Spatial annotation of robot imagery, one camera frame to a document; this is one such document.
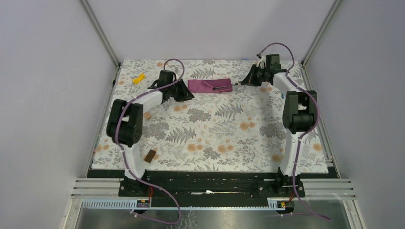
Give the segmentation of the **purple cloth napkin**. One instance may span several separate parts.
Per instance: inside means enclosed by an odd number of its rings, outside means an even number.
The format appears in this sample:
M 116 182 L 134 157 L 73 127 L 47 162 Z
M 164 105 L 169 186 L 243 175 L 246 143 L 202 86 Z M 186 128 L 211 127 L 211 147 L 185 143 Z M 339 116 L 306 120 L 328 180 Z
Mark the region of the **purple cloth napkin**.
M 228 78 L 225 79 L 216 79 L 216 80 L 188 80 L 188 89 L 192 93 L 227 93 L 232 92 L 233 88 L 213 90 L 213 87 L 221 87 L 232 85 L 231 80 Z

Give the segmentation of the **iridescent fork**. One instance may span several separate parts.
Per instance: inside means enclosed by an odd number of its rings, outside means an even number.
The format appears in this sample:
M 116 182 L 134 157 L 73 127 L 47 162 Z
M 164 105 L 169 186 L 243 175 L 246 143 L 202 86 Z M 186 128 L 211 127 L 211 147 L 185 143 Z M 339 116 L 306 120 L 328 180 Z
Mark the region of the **iridescent fork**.
M 227 89 L 227 88 L 233 88 L 240 85 L 240 82 L 236 82 L 235 84 L 232 85 L 227 85 L 227 86 L 221 86 L 221 87 L 213 87 L 213 90 L 220 90 L 220 89 Z

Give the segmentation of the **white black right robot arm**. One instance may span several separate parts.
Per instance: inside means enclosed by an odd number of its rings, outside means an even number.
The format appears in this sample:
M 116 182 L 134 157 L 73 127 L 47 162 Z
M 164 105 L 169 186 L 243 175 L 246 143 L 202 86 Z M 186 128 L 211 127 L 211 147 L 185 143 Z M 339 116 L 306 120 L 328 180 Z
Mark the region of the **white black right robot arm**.
M 270 83 L 284 96 L 285 103 L 282 123 L 286 129 L 286 147 L 284 159 L 279 171 L 283 176 L 296 177 L 300 174 L 300 148 L 306 135 L 319 122 L 317 93 L 300 87 L 291 77 L 289 70 L 283 69 L 278 54 L 261 57 L 253 64 L 245 79 L 240 84 L 246 86 L 261 86 Z

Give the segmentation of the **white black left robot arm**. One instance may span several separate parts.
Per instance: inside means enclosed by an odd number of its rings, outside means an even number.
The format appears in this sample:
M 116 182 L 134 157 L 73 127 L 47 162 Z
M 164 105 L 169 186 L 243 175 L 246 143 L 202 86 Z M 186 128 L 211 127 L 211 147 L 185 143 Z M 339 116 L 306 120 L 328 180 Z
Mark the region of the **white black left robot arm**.
M 123 150 L 125 176 L 133 179 L 129 188 L 136 196 L 143 196 L 148 191 L 147 181 L 141 179 L 146 168 L 139 148 L 144 113 L 171 98 L 184 102 L 193 99 L 194 95 L 175 72 L 161 70 L 159 78 L 146 92 L 129 101 L 116 99 L 112 103 L 106 133 Z

